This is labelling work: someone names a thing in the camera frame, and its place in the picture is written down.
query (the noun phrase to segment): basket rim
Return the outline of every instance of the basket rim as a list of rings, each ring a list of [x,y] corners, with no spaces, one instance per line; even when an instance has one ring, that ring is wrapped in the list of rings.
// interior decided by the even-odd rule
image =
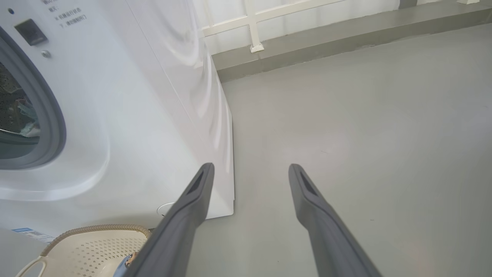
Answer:
[[[65,233],[59,235],[56,239],[54,239],[42,252],[39,256],[46,257],[48,253],[62,240],[78,234],[97,232],[97,231],[137,231],[143,233],[145,237],[148,239],[151,236],[151,232],[140,225],[135,224],[105,224],[105,225],[94,225],[88,227],[82,227],[73,229],[70,231],[66,231]]]

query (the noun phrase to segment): screw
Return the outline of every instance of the screw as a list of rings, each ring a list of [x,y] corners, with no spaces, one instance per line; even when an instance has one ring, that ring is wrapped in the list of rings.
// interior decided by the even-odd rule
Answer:
[[[41,51],[41,55],[45,58],[51,58],[51,53],[48,50]]]

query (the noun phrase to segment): blue item in basket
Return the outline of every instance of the blue item in basket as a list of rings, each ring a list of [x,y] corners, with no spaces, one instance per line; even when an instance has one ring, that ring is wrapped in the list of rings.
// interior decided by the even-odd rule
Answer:
[[[115,273],[113,274],[113,277],[123,277],[124,273],[126,272],[126,269],[130,266],[131,262],[135,259],[137,256],[138,252],[134,252],[125,258],[123,258],[122,262],[118,265],[118,267],[115,270]]]

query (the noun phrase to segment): washing machine door opening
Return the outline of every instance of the washing machine door opening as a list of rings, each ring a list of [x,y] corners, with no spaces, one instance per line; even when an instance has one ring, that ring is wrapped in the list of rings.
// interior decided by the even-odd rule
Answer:
[[[0,28],[0,170],[45,164],[64,143],[65,124],[53,92]]]

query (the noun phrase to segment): glossy floor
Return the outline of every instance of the glossy floor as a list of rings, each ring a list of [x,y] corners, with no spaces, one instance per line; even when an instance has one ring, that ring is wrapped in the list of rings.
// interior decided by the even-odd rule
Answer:
[[[235,214],[189,277],[317,276],[287,178],[301,164],[384,276],[492,276],[492,25],[223,85]]]

